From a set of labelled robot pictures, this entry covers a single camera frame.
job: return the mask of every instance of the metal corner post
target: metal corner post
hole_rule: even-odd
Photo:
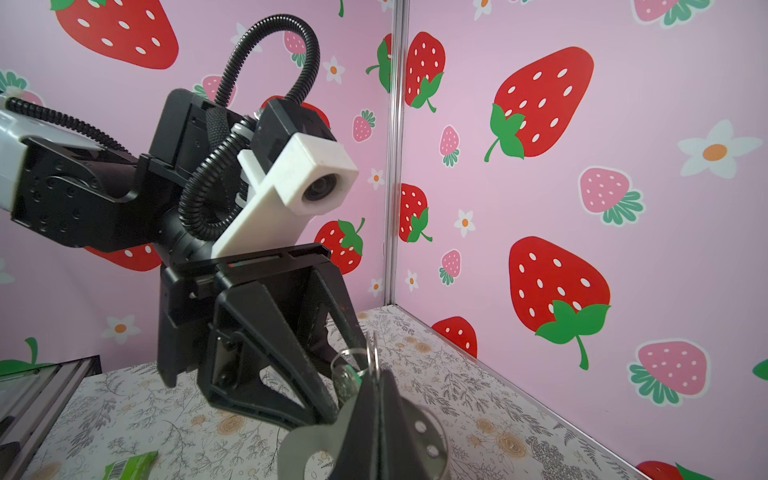
[[[392,81],[389,94],[389,143],[386,172],[386,230],[384,240],[384,304],[394,305],[397,274],[397,240],[400,216],[400,167],[405,110],[406,58],[408,49],[409,0],[395,2],[392,15]]]

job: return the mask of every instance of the table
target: table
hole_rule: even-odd
[[[395,373],[401,394],[428,406],[444,425],[455,480],[646,478],[397,306],[358,319],[366,334],[376,332],[382,367]],[[332,323],[329,342],[345,348]],[[277,478],[277,449],[287,431],[211,408],[195,375],[179,375],[175,389],[164,387],[153,363],[86,378],[24,479],[102,478],[108,464],[154,450],[150,480]],[[262,378],[292,395],[274,372]],[[332,469],[333,460],[318,453],[306,478],[325,479]]]

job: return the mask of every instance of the green packet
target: green packet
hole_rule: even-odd
[[[111,463],[104,470],[104,480],[147,480],[156,457],[157,452],[148,452]]]

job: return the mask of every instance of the wall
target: wall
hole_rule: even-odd
[[[656,480],[768,475],[767,18],[411,2],[397,303]]]
[[[382,289],[374,290],[372,285],[380,285],[383,277],[386,189],[373,182],[372,171],[383,177],[389,96],[366,69],[376,63],[376,48],[391,29],[392,11],[376,2],[344,2],[343,16],[339,15],[341,2],[226,0],[215,2],[215,7],[202,1],[163,0],[162,6],[157,0],[122,3],[74,0],[72,10],[59,13],[51,6],[61,8],[71,2],[3,5],[0,38],[3,45],[13,45],[0,56],[4,81],[24,88],[30,101],[98,126],[138,155],[149,148],[168,93],[186,88],[206,94],[209,83],[217,81],[215,75],[223,72],[245,27],[275,13],[304,18],[319,38],[323,62],[307,102],[327,115],[332,132],[356,162],[360,175],[346,202],[331,214],[312,220],[300,243],[313,242],[328,222],[348,221],[354,231],[364,218],[359,231],[362,242],[354,243],[364,245],[364,254],[345,279],[358,310],[381,306],[383,295],[376,294]],[[154,11],[156,23],[146,25],[145,10]],[[170,27],[158,28],[163,10]],[[132,29],[124,30],[115,23],[115,15],[124,15]],[[152,28],[152,36],[166,50],[157,64],[148,65],[154,68],[101,55],[98,51],[111,50],[104,49],[98,38],[89,45],[94,51],[62,28],[67,25],[78,36],[81,27],[75,22],[83,16],[93,27],[110,29],[115,38],[126,32],[148,35],[147,28]],[[230,107],[245,114],[259,108],[269,96],[285,94],[299,74],[299,54],[288,51],[281,34],[262,41],[238,78]],[[364,120],[361,112],[365,110],[373,112],[376,120],[367,115]],[[370,138],[364,139],[366,129],[360,122],[368,125],[367,120],[374,127]],[[328,226],[324,231],[330,234],[331,230],[341,229]],[[101,354],[106,371],[153,360],[157,355],[159,261],[153,251],[146,253],[143,247],[129,260],[134,268],[152,270],[126,270],[86,250],[61,247],[2,218],[0,359],[29,364],[30,346],[25,339],[31,337],[37,342],[37,363]],[[18,362],[0,362],[0,371],[18,366]]]

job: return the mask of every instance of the camera lens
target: camera lens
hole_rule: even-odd
[[[336,188],[336,175],[330,174],[315,180],[304,192],[304,198],[310,202],[317,202],[328,197]]]

